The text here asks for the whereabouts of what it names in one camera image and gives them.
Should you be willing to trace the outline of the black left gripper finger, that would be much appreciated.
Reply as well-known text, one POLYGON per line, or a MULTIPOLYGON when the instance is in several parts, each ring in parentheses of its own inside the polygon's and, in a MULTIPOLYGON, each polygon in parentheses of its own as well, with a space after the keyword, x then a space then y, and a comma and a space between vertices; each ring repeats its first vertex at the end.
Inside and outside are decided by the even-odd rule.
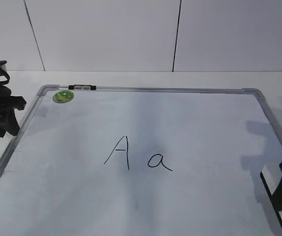
POLYGON ((3 138, 7 133, 17 136, 20 126, 17 122, 14 110, 4 111, 0 113, 0 137, 3 138))

